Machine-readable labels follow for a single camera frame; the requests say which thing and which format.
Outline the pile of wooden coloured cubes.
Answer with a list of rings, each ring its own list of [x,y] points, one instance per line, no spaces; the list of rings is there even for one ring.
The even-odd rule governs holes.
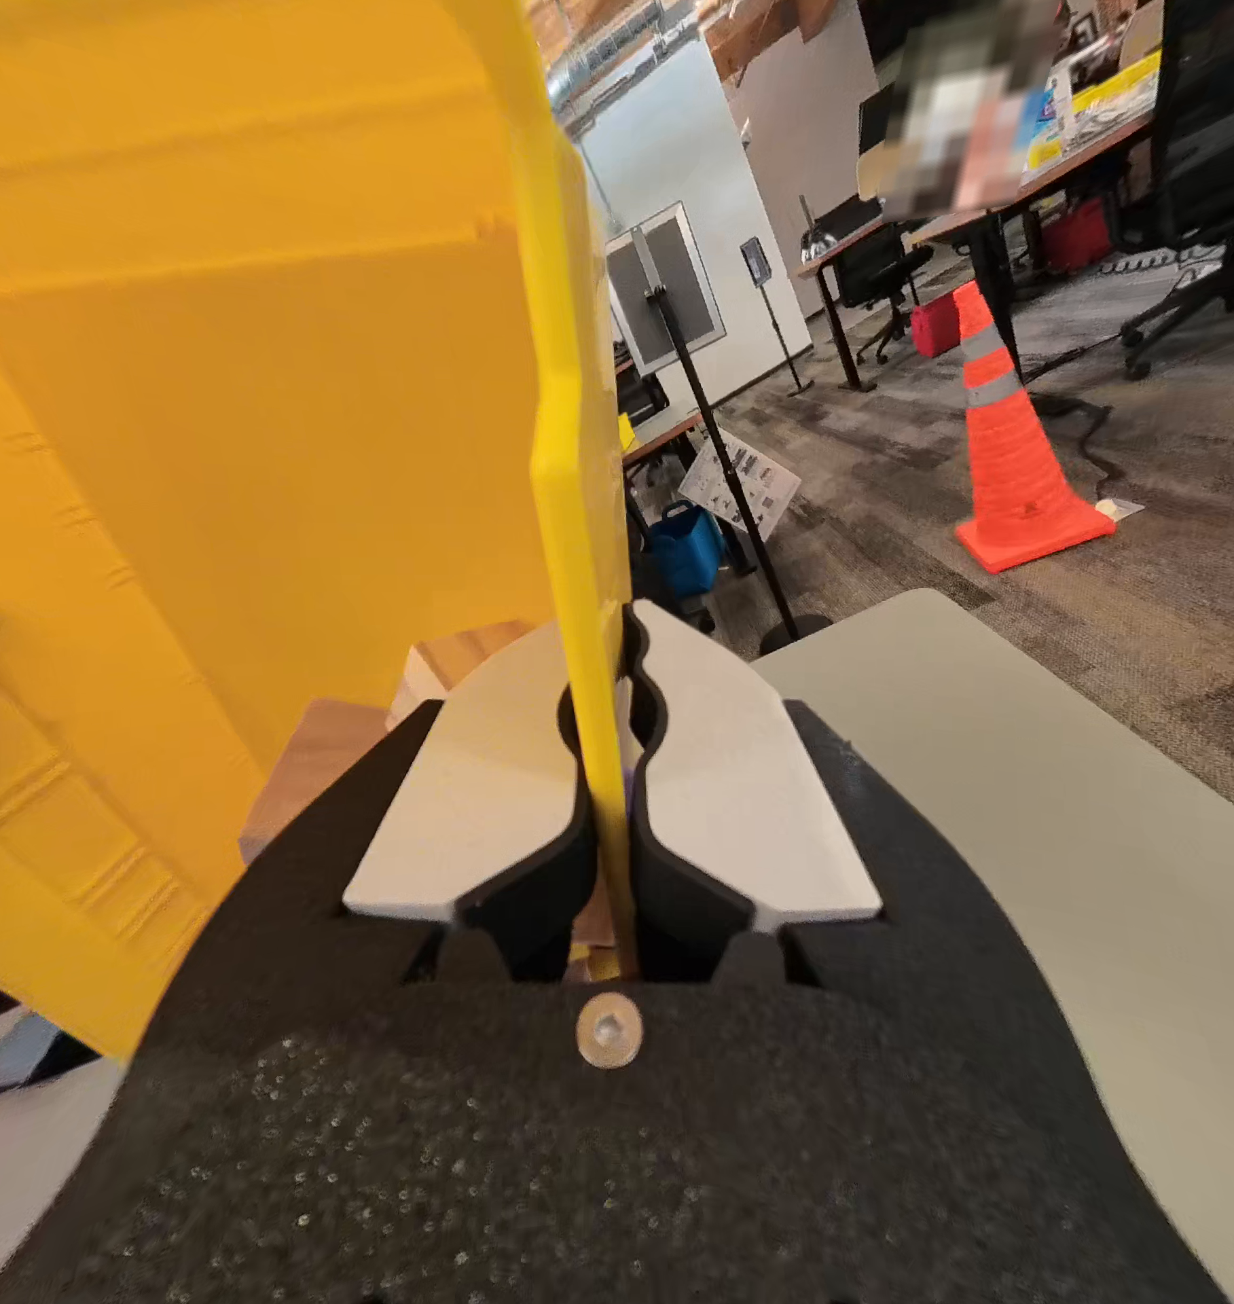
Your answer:
[[[440,702],[497,651],[544,624],[507,621],[416,645],[410,652],[400,694],[389,709],[329,696],[316,698],[305,709],[246,814],[239,834],[244,863],[252,867],[262,854],[273,850],[289,853],[295,822],[309,817],[301,831],[320,837],[315,847],[323,860],[320,868],[309,866],[309,886],[325,897],[329,918],[394,925],[411,934],[424,931],[430,937],[475,932],[490,940],[497,959],[511,974],[495,941],[484,931],[355,915],[345,907],[345,888],[389,810]],[[596,888],[598,881],[592,900],[576,921],[583,920],[588,907],[593,904]],[[568,968],[575,944],[576,923]],[[555,984],[564,975],[551,982],[519,982]]]

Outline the wooden office desk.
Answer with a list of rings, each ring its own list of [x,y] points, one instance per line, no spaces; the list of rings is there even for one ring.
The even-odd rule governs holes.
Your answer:
[[[851,244],[858,243],[865,236],[873,233],[878,227],[890,223],[892,220],[879,214],[875,219],[869,220],[863,226],[846,231],[844,236],[836,239],[834,243],[829,243],[827,248],[821,248],[817,254],[808,257],[798,273],[800,278],[814,280],[824,304],[825,315],[829,321],[832,341],[838,352],[838,359],[844,371],[844,382],[841,388],[858,392],[869,394],[876,388],[876,382],[871,378],[863,378],[859,365],[855,362],[856,349],[852,349],[849,337],[846,334],[841,311],[846,308],[854,308],[844,305],[839,298],[839,290],[834,268],[834,260],[839,253],[848,248]]]
[[[1098,160],[1111,159],[1148,138],[1154,115],[1152,108],[1141,109],[1088,143],[1074,145],[1061,160],[1021,182],[1016,196],[997,207],[945,213],[910,231],[913,243],[966,246],[974,280],[1020,375],[1023,366],[1013,322],[1016,280],[1006,241],[1006,224],[1023,216],[1037,200],[1074,186],[1077,177],[1094,167]]]

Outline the picture-printed paper sheet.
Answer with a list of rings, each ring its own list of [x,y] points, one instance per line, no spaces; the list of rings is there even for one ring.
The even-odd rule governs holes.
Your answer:
[[[801,479],[795,472],[724,428],[720,432],[736,475],[744,489],[751,516],[761,537],[768,541],[777,524],[788,512],[801,486]],[[703,438],[700,450],[682,480],[679,494],[716,514],[720,521],[731,524],[736,530],[747,531],[747,524],[726,479],[711,436],[706,435]]]

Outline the grey framed panel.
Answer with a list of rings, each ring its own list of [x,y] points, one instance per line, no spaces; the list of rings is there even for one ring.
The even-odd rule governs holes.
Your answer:
[[[672,302],[689,352],[727,335],[727,327],[694,237],[677,200],[606,244],[610,304],[639,375],[677,364],[680,355],[656,305],[656,285]]]

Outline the orange traffic cone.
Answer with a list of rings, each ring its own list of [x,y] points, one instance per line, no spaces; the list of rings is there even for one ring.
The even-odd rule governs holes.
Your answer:
[[[967,551],[1000,574],[1115,533],[1117,523],[1065,477],[977,280],[953,293],[967,395],[972,517]]]

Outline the black office chair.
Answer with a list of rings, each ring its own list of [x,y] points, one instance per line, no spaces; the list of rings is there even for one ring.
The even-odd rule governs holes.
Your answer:
[[[1111,219],[1117,246],[1131,254],[1203,246],[1222,258],[1125,320],[1131,381],[1146,378],[1149,351],[1208,304],[1234,312],[1234,1],[1166,2],[1149,150],[1148,192]]]
[[[888,345],[905,338],[909,325],[906,298],[910,297],[919,305],[915,277],[933,256],[935,247],[929,243],[908,248],[900,226],[893,221],[878,227],[836,256],[834,268],[844,305],[871,307],[885,301],[889,307],[888,322],[856,349],[856,364],[863,361],[872,344],[875,361],[883,364]]]

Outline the red box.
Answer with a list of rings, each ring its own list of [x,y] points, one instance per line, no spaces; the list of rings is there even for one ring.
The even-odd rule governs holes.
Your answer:
[[[963,330],[956,291],[949,290],[929,302],[915,305],[910,332],[915,348],[927,359],[936,359],[957,349]]]
[[[1102,197],[1067,207],[1043,226],[1047,267],[1054,273],[1078,273],[1115,251]]]

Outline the yellow plastic bin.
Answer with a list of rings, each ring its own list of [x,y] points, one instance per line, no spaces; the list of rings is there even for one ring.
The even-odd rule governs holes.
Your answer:
[[[302,709],[501,622],[625,877],[593,237],[522,2],[0,2],[0,989],[131,1056]]]

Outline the blue plastic container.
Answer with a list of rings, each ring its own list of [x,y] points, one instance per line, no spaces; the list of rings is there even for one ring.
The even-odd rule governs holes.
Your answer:
[[[676,499],[649,526],[649,546],[676,598],[707,595],[726,557],[717,517],[706,507]]]

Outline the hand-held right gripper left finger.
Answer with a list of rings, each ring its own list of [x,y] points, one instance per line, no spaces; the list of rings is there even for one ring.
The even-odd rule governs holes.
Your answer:
[[[599,837],[561,628],[549,621],[440,702],[345,888],[355,915],[481,930],[518,981],[558,981]]]

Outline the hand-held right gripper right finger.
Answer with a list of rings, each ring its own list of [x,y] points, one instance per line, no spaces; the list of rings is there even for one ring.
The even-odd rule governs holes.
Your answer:
[[[871,921],[883,897],[770,682],[653,601],[625,611],[640,971],[709,981],[734,937]]]

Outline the black tripod stand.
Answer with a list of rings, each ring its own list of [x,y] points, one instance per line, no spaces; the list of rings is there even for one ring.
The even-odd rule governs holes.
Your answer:
[[[677,358],[686,372],[687,381],[690,382],[693,395],[699,402],[711,445],[717,455],[723,479],[726,480],[731,497],[738,509],[738,514],[753,543],[757,563],[763,570],[764,580],[778,610],[780,624],[774,625],[763,637],[760,644],[760,655],[768,657],[791,644],[804,640],[805,637],[812,637],[821,630],[832,627],[832,618],[822,613],[808,613],[804,615],[797,615],[794,613],[784,585],[778,577],[778,570],[772,561],[767,540],[763,537],[761,527],[747,497],[744,483],[740,480],[734,459],[728,452],[723,432],[718,428],[713,403],[710,399],[707,399],[700,374],[689,347],[686,332],[680,321],[674,295],[667,285],[663,273],[660,271],[655,253],[649,244],[647,233],[642,223],[636,223],[632,226],[630,234],[632,243],[639,253],[640,264],[649,280],[649,290],[646,297],[653,302],[655,308],[662,317]]]

